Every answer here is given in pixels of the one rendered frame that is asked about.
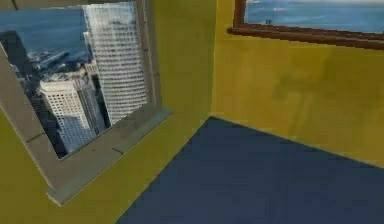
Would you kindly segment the brown framed window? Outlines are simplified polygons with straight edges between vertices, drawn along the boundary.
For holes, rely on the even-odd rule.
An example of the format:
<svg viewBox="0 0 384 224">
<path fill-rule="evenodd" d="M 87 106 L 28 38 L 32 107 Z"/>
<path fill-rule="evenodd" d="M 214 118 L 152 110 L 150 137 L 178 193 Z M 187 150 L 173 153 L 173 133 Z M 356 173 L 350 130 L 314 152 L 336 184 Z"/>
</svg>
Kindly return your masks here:
<svg viewBox="0 0 384 224">
<path fill-rule="evenodd" d="M 245 11 L 246 0 L 235 0 L 228 34 L 384 51 L 384 34 L 251 24 L 245 22 Z"/>
</svg>

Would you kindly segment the grey framed window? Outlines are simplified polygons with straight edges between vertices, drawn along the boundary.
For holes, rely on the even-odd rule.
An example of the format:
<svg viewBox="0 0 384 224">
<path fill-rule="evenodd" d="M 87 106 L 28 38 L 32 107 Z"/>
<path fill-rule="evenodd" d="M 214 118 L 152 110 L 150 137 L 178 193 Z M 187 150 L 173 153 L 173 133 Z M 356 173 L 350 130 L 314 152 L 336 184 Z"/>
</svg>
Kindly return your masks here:
<svg viewBox="0 0 384 224">
<path fill-rule="evenodd" d="M 170 115 L 152 0 L 4 0 L 0 109 L 66 204 Z"/>
</svg>

